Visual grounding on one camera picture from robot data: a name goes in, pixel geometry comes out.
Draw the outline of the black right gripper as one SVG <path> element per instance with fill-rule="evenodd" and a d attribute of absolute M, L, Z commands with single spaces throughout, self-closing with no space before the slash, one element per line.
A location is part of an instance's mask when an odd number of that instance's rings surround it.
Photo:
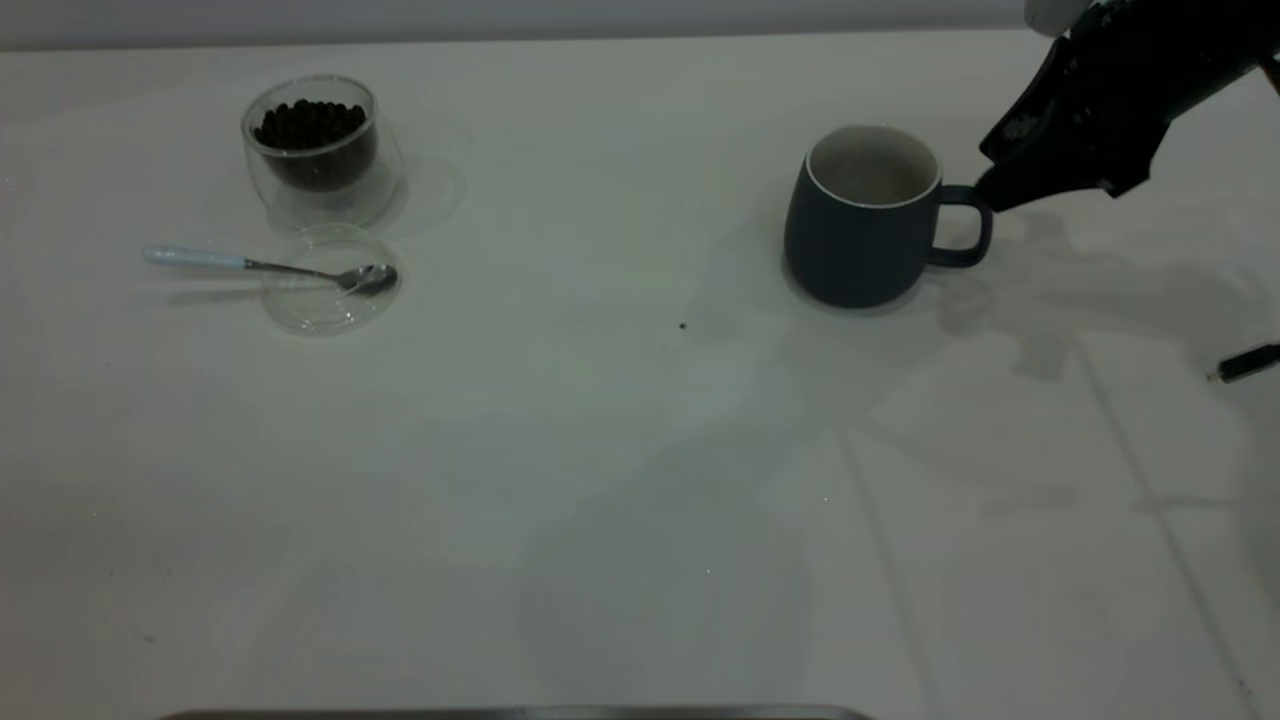
<path fill-rule="evenodd" d="M 980 141 L 993 211 L 1149 178 L 1171 124 L 1256 68 L 1277 73 L 1276 1 L 1094 1 Z"/>

